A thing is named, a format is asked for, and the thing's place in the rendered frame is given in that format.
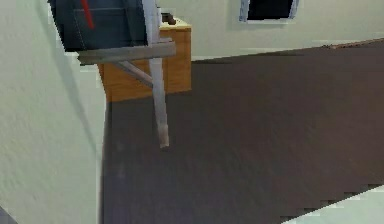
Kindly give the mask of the dark blue painted canvas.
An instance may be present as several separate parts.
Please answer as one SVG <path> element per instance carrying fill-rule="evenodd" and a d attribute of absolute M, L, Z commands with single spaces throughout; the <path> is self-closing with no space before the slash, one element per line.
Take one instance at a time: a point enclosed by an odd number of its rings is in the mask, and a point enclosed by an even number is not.
<path fill-rule="evenodd" d="M 66 52 L 142 46 L 147 34 L 142 0 L 47 0 Z"/>

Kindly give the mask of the orange wooden cabinet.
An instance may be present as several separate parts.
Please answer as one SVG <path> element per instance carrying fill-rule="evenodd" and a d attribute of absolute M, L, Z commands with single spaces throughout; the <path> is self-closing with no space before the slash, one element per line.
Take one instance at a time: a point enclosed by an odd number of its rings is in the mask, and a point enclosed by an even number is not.
<path fill-rule="evenodd" d="M 192 89 L 192 26 L 179 18 L 176 18 L 175 21 L 175 25 L 163 22 L 160 26 L 160 36 L 170 37 L 176 44 L 176 54 L 162 60 L 164 89 L 167 94 Z M 152 95 L 150 87 L 113 64 L 99 64 L 98 69 L 108 102 L 145 98 Z"/>

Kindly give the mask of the dark window with pale frame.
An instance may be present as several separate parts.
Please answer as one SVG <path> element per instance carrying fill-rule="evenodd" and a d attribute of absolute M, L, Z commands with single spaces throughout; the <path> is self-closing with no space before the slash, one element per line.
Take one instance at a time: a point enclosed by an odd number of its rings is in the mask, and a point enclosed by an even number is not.
<path fill-rule="evenodd" d="M 294 19 L 300 0 L 240 0 L 240 22 L 285 21 Z"/>

